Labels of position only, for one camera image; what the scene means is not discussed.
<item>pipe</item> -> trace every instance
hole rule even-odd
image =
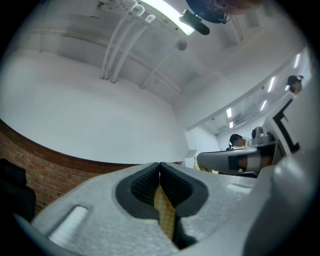
[[[183,39],[182,40],[178,40],[175,43],[175,46],[164,56],[164,58],[160,61],[160,63],[156,66],[156,68],[149,74],[149,76],[146,78],[146,80],[144,81],[144,83],[142,84],[140,89],[143,89],[143,88],[146,87],[147,83],[149,82],[151,77],[154,75],[154,73],[172,55],[172,53],[174,52],[175,49],[177,49],[179,51],[184,51],[185,49],[187,49],[187,47],[188,47],[188,43],[187,43],[186,40],[183,40]]]
[[[47,9],[48,9],[48,5],[49,5],[49,0],[42,1],[42,4],[45,4],[44,8],[43,8],[43,12],[42,12],[42,17],[41,17],[41,25],[40,25],[40,31],[39,31],[39,53],[42,53],[43,50],[43,44],[42,44],[42,31],[44,28],[44,22],[45,22],[45,17],[46,17],[46,13],[47,13]]]
[[[137,2],[134,1],[134,2],[132,3],[132,6],[130,6],[129,11],[131,12],[131,11],[136,7],[136,5],[137,5]],[[103,62],[102,62],[101,75],[100,75],[100,78],[101,78],[101,79],[104,78],[104,75],[105,75],[105,72],[106,72],[106,65],[107,65],[107,60],[108,60],[109,53],[110,53],[110,50],[111,50],[111,46],[112,46],[112,44],[114,43],[114,40],[115,40],[115,38],[116,38],[116,35],[117,35],[117,33],[118,33],[121,25],[124,23],[125,19],[126,19],[126,16],[125,16],[125,17],[122,17],[122,18],[119,20],[118,24],[116,25],[116,27],[115,27],[115,29],[114,29],[114,31],[113,31],[113,33],[112,33],[111,39],[110,39],[110,41],[108,42],[108,46],[107,46],[107,48],[106,48],[106,50],[105,50],[104,57],[103,57]]]
[[[139,37],[142,35],[142,33],[146,30],[146,28],[149,26],[149,23],[151,23],[154,19],[156,18],[156,16],[154,16],[153,14],[148,15],[145,18],[145,21],[148,24],[143,24],[142,27],[134,34],[134,36],[132,37],[131,41],[129,42],[129,44],[127,45],[127,47],[125,48],[124,52],[122,53],[122,56],[120,58],[120,60],[118,61],[118,64],[115,67],[111,82],[115,83],[117,81],[119,72],[130,52],[130,50],[132,49],[132,47],[134,46],[134,44],[136,43],[136,41],[139,39]]]
[[[154,73],[158,70],[158,68],[160,68],[160,66],[172,55],[172,53],[174,52],[174,50],[176,49],[176,47],[172,48],[165,56],[164,58],[159,62],[158,66],[156,66],[156,68],[151,72],[151,74],[146,78],[146,80],[144,81],[144,83],[142,84],[142,86],[140,87],[140,89],[143,89],[146,87],[146,84],[149,82],[149,80],[151,79],[151,77],[154,75]]]
[[[115,45],[115,47],[114,47],[114,49],[112,51],[111,57],[109,59],[109,62],[106,65],[106,70],[104,71],[104,74],[103,74],[103,78],[104,79],[108,79],[110,70],[111,70],[112,65],[113,65],[113,63],[115,61],[117,53],[119,52],[120,46],[122,45],[123,41],[125,40],[126,36],[130,32],[130,30],[132,30],[133,26],[137,23],[137,21],[138,20],[136,18],[132,18],[132,20],[126,26],[124,31],[121,33],[120,38],[119,38],[118,42],[116,43],[116,45]]]
[[[145,12],[145,8],[142,5],[137,4],[135,6],[135,8],[133,8],[133,11],[136,12],[136,16],[140,17]],[[125,40],[126,36],[130,32],[130,30],[133,28],[133,26],[137,23],[137,21],[138,21],[138,19],[136,17],[132,18],[132,20],[129,22],[129,24],[126,26],[126,28],[124,29],[124,31],[120,35],[120,38],[119,38],[115,48],[112,51],[111,57],[109,59],[109,62],[107,63],[107,60],[105,60],[105,62],[106,62],[105,66],[106,67],[103,68],[103,75],[102,75],[102,77],[104,79],[108,79],[110,70],[111,70],[112,65],[113,65],[113,63],[115,61],[117,53],[119,52],[119,49],[120,49],[123,41]]]

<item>person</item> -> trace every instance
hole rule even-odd
[[[211,7],[227,15],[246,14],[259,8],[263,0],[211,0]]]
[[[231,143],[231,146],[234,147],[249,147],[250,146],[250,140],[244,139],[241,135],[239,134],[232,134],[229,142]]]
[[[290,75],[287,79],[286,85],[289,86],[289,91],[297,96],[302,91],[302,79],[304,77],[302,75]]]

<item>ceiling light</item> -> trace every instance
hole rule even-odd
[[[271,79],[271,82],[270,82],[270,86],[269,86],[268,93],[271,91],[272,86],[274,86],[275,78],[276,78],[276,77],[274,76],[274,77],[272,77],[272,79]]]
[[[226,111],[226,114],[228,115],[228,118],[232,117],[231,107]]]
[[[262,104],[260,111],[264,110],[266,103],[267,103],[267,101],[265,100],[264,103]]]
[[[151,6],[152,8],[158,10],[160,13],[165,15],[174,24],[176,24],[187,36],[191,35],[195,31],[192,27],[182,23],[179,20],[181,14],[164,0],[141,0],[141,2]]]
[[[299,66],[299,61],[300,61],[300,53],[295,58],[294,68]]]

